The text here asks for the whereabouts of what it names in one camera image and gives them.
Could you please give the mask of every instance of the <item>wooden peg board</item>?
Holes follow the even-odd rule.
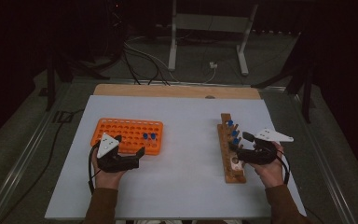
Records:
[[[221,117],[222,123],[217,125],[217,132],[219,133],[226,183],[246,183],[243,167],[236,163],[238,162],[237,154],[228,147],[231,133],[237,129],[238,125],[228,126],[228,122],[231,120],[230,114],[221,114]]]

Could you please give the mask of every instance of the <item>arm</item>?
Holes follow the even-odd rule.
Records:
[[[95,176],[95,190],[89,203],[84,224],[112,224],[115,223],[115,208],[117,205],[118,185],[125,171],[106,173],[99,171],[97,165],[97,150],[92,154],[92,166]]]
[[[281,158],[283,147],[275,142],[273,144],[278,149],[278,156]],[[309,219],[298,212],[289,189],[283,184],[282,164],[280,161],[275,160],[266,165],[250,165],[255,168],[255,172],[260,176],[266,187],[267,200],[271,205],[272,223],[311,223]]]

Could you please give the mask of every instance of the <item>white table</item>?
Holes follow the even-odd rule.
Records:
[[[128,90],[134,87],[118,88]],[[162,89],[175,90],[174,87]],[[208,94],[209,89],[204,90],[204,94]],[[261,99],[92,95],[45,218],[84,218],[91,196],[87,184],[90,139],[99,118],[150,119],[164,124],[160,154],[143,156],[140,168],[123,176],[116,219],[269,217],[270,207],[264,186],[253,168],[245,166],[247,183],[225,182],[216,128],[221,122],[221,113],[230,113],[241,131],[256,133],[264,128],[274,129]],[[252,147],[250,143],[242,142],[245,147]],[[292,176],[288,187],[300,213],[306,215]]]

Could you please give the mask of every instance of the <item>blue test tube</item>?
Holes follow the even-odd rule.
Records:
[[[155,133],[151,133],[150,134],[150,137],[152,139],[152,147],[155,147],[157,144],[156,144],[156,134]]]
[[[144,133],[143,138],[144,138],[145,146],[148,146],[148,142],[149,142],[149,139],[148,139],[149,136],[148,136],[148,134],[147,134],[147,133]]]
[[[237,137],[239,132],[240,131],[236,131],[236,130],[232,131],[231,136],[230,136],[230,140],[233,141]]]
[[[237,145],[239,142],[240,142],[240,139],[238,139],[238,138],[234,138],[232,140],[232,144],[234,144],[234,145]]]
[[[228,121],[228,128],[232,128],[232,125],[234,124],[234,121],[232,121],[232,119],[231,120],[229,120]]]

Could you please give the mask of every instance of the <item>brown sleeve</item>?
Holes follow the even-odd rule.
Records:
[[[295,201],[286,185],[266,189],[267,200],[271,205],[271,218],[273,224],[311,223],[303,217],[297,209]]]
[[[95,189],[83,224],[115,223],[116,189]]]

